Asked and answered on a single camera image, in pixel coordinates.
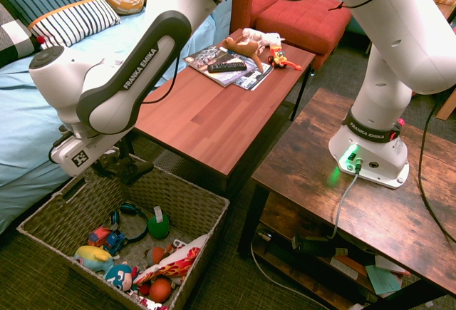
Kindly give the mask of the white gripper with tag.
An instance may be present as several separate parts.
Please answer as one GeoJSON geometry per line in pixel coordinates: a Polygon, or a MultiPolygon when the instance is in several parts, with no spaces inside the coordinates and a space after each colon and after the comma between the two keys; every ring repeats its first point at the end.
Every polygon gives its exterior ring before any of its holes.
{"type": "MultiPolygon", "coordinates": [[[[119,135],[98,135],[91,139],[78,139],[71,137],[51,151],[51,158],[58,163],[63,171],[75,177],[88,167],[99,177],[107,177],[100,158],[120,139],[119,135]]],[[[132,162],[132,145],[127,138],[118,142],[121,162],[132,162]]]]}

